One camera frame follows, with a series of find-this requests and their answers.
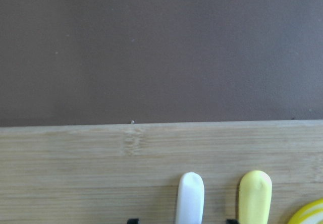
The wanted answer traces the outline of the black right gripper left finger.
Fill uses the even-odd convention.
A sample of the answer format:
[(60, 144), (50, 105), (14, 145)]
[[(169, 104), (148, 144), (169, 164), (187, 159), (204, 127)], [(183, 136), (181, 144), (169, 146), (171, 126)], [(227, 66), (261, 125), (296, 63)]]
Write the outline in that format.
[(138, 218), (128, 219), (127, 224), (139, 224), (139, 219)]

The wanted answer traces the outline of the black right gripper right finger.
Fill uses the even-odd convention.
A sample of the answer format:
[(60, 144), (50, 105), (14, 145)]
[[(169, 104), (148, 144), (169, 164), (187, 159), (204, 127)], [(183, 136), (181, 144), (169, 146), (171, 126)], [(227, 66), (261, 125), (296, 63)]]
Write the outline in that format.
[(227, 219), (226, 224), (239, 224), (239, 221), (236, 219)]

